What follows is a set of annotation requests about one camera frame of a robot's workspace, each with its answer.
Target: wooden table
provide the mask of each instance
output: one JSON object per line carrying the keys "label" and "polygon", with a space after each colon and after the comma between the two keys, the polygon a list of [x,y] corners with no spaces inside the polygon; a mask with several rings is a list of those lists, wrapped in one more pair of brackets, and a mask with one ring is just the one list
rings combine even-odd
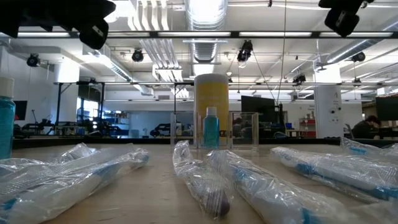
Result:
{"label": "wooden table", "polygon": [[[110,145],[89,145],[104,148]],[[284,145],[303,151],[338,152],[338,146],[323,145]],[[72,146],[20,149],[13,157],[38,160],[59,156]],[[190,195],[182,180],[176,178],[172,165],[170,145],[141,146],[150,152],[150,161],[145,167],[115,181],[86,200],[73,206],[48,224],[64,223],[148,223],[148,224],[200,224],[214,223],[203,215],[199,204]],[[303,189],[334,197],[349,207],[363,205],[352,197],[341,194],[329,187],[302,177],[278,162],[269,158],[273,145],[263,145],[259,152],[234,151],[251,159],[254,163],[268,169],[281,179],[287,180]],[[235,195],[231,211],[221,223],[264,223],[257,213],[238,194]]]}

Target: white ceiling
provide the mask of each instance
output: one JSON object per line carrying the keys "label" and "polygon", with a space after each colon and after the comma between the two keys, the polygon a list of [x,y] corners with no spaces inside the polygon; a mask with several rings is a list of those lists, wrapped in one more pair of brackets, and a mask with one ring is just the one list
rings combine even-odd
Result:
{"label": "white ceiling", "polygon": [[[316,0],[288,0],[286,5],[288,7],[300,6],[306,9],[286,9],[282,7],[285,1],[274,1],[274,6],[266,7],[267,2],[264,1],[229,1],[225,30],[329,30],[323,21],[327,14],[327,10],[320,10],[317,7]],[[185,11],[181,11],[183,0],[169,0],[169,26],[173,30],[186,30]],[[379,30],[381,24],[385,23],[390,18],[397,15],[398,2],[394,0],[376,2],[374,5],[378,6],[393,6],[388,7],[367,7],[360,9],[358,15],[361,20],[356,27],[356,30],[370,31]],[[36,30],[36,28],[23,28],[23,30]],[[110,30],[129,30],[127,26],[127,19],[120,18],[118,21],[110,24]],[[351,42],[347,39],[320,39],[318,42],[319,50],[317,49],[317,40],[315,39],[253,39],[254,52],[256,53],[258,64],[252,55],[245,68],[238,70],[236,60],[231,64],[236,52],[243,44],[243,39],[228,39],[227,44],[221,44],[218,52],[217,62],[221,65],[215,65],[215,73],[226,73],[230,68],[232,72],[232,79],[234,82],[239,80],[241,82],[254,82],[262,80],[259,66],[266,76],[267,81],[279,82],[281,76],[288,74],[293,68],[301,64],[303,60],[310,58],[317,53],[330,54],[335,50],[343,47]],[[90,62],[82,55],[82,43],[78,39],[21,39],[17,41],[22,45],[29,46],[55,46],[74,55],[76,58],[88,64],[88,68],[92,68],[92,73],[96,74],[98,79],[116,80],[115,75],[105,66]],[[187,44],[183,44],[181,39],[174,39],[174,48],[178,58],[179,64],[183,68],[183,77],[188,78],[192,73],[192,66],[189,64],[192,61],[189,55],[189,48]],[[111,47],[112,56],[119,61],[124,67],[132,73],[136,80],[140,81],[155,81],[151,71],[152,62],[150,58],[145,55],[143,62],[134,63],[131,60],[131,52],[135,48],[142,46],[137,39],[109,39],[106,43]],[[384,40],[381,43],[366,49],[366,60],[372,59],[384,52],[398,47],[398,40]],[[345,67],[341,64],[341,71],[349,70],[341,74],[343,81],[350,80],[356,75],[362,75],[368,72],[374,72],[385,66],[398,62],[398,51],[393,52],[385,57],[366,63],[355,70],[349,70],[352,63],[345,63]],[[379,82],[386,78],[397,77],[398,73],[392,72],[380,77],[366,80],[367,82]],[[312,74],[307,75],[307,81],[312,80]]]}

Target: ventilation duct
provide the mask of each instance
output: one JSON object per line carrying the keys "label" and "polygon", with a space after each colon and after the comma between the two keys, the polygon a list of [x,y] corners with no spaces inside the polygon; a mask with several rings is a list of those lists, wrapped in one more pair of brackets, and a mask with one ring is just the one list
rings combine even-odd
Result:
{"label": "ventilation duct", "polygon": [[[227,6],[228,0],[185,0],[188,29],[221,30],[224,26]],[[211,63],[216,57],[218,44],[195,43],[194,40],[190,48],[194,62]]]}
{"label": "ventilation duct", "polygon": [[[398,31],[398,16],[394,16],[393,18],[389,19],[387,22],[383,23],[383,25],[378,26],[376,31],[391,31],[395,32]],[[326,60],[324,62],[327,63],[338,63],[340,61],[343,61],[347,58],[350,58],[370,47],[372,47],[375,44],[380,43],[383,41],[383,39],[369,39],[369,40],[354,40],[348,45],[338,49],[337,51],[331,53],[329,56],[327,56]],[[299,68],[301,71],[307,70],[313,68],[313,65],[310,63],[305,63],[305,66],[303,65],[301,68]]]}

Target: clear bottle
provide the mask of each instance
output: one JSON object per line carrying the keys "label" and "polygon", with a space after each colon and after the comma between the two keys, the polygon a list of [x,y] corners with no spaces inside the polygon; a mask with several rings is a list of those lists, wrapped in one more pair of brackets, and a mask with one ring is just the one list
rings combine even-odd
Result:
{"label": "clear bottle", "polygon": [[217,149],[220,143],[220,121],[217,118],[217,108],[207,107],[204,123],[204,147],[205,149]]}
{"label": "clear bottle", "polygon": [[15,103],[12,101],[14,80],[0,77],[0,159],[11,157],[14,134]]}

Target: wrapped object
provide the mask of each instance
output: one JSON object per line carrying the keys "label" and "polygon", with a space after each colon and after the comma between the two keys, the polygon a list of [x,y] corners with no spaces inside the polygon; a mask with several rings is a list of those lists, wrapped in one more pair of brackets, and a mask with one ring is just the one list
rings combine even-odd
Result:
{"label": "wrapped object", "polygon": [[304,176],[357,198],[369,202],[398,198],[398,166],[395,164],[285,147],[273,148],[271,154]]}
{"label": "wrapped object", "polygon": [[51,162],[1,160],[7,174],[0,177],[0,223],[53,219],[148,160],[148,152],[132,144],[100,151],[79,144]]}
{"label": "wrapped object", "polygon": [[173,153],[176,175],[182,178],[201,209],[214,218],[229,212],[232,187],[228,181],[193,156],[188,141],[177,143]]}
{"label": "wrapped object", "polygon": [[[346,208],[339,201],[280,180],[230,151],[213,151],[207,162],[217,166],[224,160],[229,167],[221,170],[222,175],[233,180],[238,192],[266,223],[321,224],[346,220]],[[339,215],[330,217],[331,213]]]}
{"label": "wrapped object", "polygon": [[367,144],[361,144],[346,138],[341,138],[341,148],[351,155],[364,155],[366,157],[382,159],[391,162],[398,161],[398,144],[393,144],[387,148],[378,148]]}

